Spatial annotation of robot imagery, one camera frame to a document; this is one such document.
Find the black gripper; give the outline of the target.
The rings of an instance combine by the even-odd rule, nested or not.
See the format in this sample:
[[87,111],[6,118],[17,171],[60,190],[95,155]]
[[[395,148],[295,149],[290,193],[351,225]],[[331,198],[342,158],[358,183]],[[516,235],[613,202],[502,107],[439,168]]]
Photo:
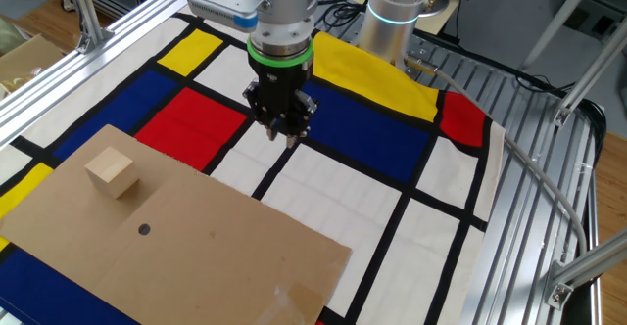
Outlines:
[[312,61],[286,67],[272,67],[255,59],[249,65],[258,81],[251,81],[243,92],[255,121],[274,141],[278,131],[286,134],[286,147],[293,148],[300,138],[310,132],[310,120],[317,111],[318,101],[303,92],[313,75]]

